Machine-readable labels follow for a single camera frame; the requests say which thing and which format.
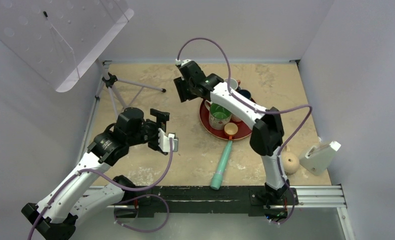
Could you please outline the large white cat mug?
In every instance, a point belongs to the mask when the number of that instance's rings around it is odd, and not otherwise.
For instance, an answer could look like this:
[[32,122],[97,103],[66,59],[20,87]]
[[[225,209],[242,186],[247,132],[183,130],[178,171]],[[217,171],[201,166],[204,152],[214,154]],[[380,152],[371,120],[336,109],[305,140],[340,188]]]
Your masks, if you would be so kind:
[[208,100],[204,101],[204,106],[209,111],[208,122],[212,129],[223,130],[231,121],[232,113],[225,107]]

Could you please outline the pink brown mug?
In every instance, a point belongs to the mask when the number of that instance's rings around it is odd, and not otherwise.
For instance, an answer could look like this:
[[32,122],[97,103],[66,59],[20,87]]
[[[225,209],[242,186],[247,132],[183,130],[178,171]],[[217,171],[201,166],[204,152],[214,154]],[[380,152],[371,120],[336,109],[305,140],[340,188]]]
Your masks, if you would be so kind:
[[231,78],[231,79],[229,80],[229,83],[230,83],[230,88],[231,88],[232,90],[237,91],[237,90],[240,89],[240,83],[241,83],[240,81],[237,81],[236,79]]

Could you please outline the blue mug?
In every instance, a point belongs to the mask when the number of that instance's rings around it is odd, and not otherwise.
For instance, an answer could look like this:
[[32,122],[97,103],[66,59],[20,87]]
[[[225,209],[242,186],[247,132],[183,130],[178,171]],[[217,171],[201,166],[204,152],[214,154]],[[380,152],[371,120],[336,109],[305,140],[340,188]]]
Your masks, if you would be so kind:
[[252,94],[246,89],[241,89],[238,91],[238,93],[248,100],[252,99]]

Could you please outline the small orange cup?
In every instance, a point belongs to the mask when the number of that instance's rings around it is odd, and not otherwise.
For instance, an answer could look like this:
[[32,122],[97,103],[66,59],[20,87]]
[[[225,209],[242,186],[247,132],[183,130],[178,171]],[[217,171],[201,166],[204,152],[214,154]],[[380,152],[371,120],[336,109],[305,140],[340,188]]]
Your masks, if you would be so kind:
[[233,137],[237,134],[239,128],[234,122],[227,123],[224,128],[224,134],[228,137],[229,141],[233,140]]

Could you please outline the red round tray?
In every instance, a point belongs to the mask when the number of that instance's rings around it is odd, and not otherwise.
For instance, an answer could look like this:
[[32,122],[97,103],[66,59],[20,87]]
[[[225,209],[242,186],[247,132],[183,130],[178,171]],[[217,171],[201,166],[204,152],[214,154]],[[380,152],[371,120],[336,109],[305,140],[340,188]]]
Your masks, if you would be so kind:
[[[199,107],[199,119],[204,128],[214,135],[215,137],[223,140],[228,140],[229,136],[225,133],[223,128],[224,124],[215,124],[214,121],[211,120],[210,114],[210,104],[206,100],[202,100]],[[252,130],[243,122],[243,121],[233,121],[230,120],[230,123],[235,124],[238,127],[237,133],[232,137],[233,141],[241,140],[247,137],[250,137],[252,134]]]

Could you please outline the teal pen tube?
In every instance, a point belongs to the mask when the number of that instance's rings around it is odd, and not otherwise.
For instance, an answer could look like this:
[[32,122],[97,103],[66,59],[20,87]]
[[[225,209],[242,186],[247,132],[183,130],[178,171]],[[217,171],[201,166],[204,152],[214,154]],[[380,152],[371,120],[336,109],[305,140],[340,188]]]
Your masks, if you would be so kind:
[[232,145],[233,145],[233,141],[229,140],[221,154],[221,157],[217,165],[217,169],[212,176],[210,187],[214,190],[219,190],[222,185],[224,172],[226,170],[227,163],[229,161],[230,154],[232,151]]

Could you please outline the cream teapot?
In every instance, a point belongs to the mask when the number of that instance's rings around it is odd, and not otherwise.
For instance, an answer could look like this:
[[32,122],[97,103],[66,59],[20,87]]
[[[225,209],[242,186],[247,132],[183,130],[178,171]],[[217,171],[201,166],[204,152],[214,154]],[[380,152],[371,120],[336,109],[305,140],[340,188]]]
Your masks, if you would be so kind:
[[300,168],[300,160],[288,146],[285,146],[281,152],[281,161],[283,170],[287,176],[295,174]]

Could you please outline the pink white mug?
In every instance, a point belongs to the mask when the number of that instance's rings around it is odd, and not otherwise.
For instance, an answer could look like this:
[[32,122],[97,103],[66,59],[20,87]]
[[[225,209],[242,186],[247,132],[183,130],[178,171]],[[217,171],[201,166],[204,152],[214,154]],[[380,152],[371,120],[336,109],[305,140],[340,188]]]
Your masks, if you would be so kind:
[[238,117],[238,116],[236,116],[235,114],[232,114],[232,115],[231,115],[231,120],[232,120],[233,122],[236,122],[236,123],[239,123],[239,122],[242,121],[241,118]]

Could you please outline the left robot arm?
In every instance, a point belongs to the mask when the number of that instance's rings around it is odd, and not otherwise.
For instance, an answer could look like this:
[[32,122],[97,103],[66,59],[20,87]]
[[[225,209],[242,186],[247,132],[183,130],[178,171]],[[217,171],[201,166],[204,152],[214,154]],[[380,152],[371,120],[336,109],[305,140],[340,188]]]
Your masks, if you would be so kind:
[[166,133],[168,112],[151,109],[155,120],[144,119],[136,107],[121,112],[115,123],[98,134],[70,174],[49,195],[38,203],[27,203],[21,210],[47,240],[67,240],[88,218],[113,204],[134,204],[151,198],[151,186],[137,187],[123,175],[108,179],[108,184],[93,194],[86,191],[99,177],[126,156],[130,147],[147,144],[154,151],[173,156],[178,138]]

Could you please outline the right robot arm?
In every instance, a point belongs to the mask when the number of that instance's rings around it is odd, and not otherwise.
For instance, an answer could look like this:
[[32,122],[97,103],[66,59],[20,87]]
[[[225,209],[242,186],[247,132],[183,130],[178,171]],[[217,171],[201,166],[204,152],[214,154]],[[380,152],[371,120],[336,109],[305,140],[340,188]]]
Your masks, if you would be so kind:
[[212,73],[205,75],[190,59],[176,60],[181,76],[174,79],[181,102],[202,98],[226,108],[251,129],[250,146],[261,156],[265,171],[265,193],[259,197],[267,205],[284,203],[290,184],[281,160],[284,129],[280,112],[267,110],[233,90],[228,82]]

